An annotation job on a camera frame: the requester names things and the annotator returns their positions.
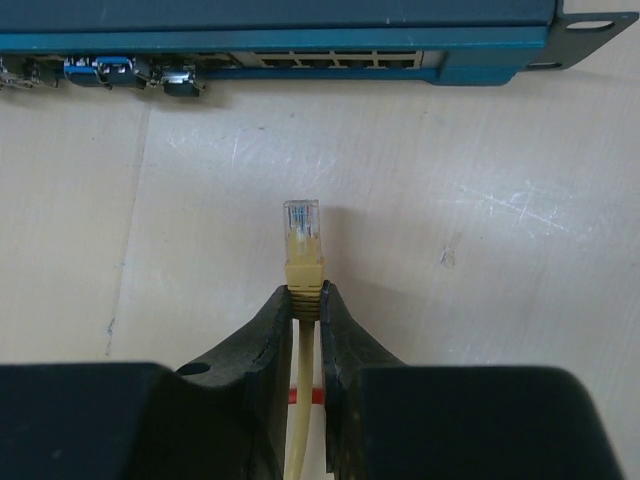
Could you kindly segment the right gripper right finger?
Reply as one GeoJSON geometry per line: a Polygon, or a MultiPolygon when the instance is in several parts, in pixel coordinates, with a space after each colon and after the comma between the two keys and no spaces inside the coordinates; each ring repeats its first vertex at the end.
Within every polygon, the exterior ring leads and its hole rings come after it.
{"type": "Polygon", "coordinates": [[[326,283],[326,467],[337,479],[620,479],[596,406],[548,366],[411,366],[326,283]]]}

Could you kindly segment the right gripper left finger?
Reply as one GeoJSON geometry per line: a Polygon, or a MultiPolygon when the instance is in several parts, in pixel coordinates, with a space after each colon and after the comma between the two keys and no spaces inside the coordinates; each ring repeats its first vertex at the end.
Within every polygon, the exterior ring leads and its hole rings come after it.
{"type": "Polygon", "coordinates": [[[255,317],[178,369],[156,363],[1,369],[5,479],[280,479],[292,303],[255,317]]]}

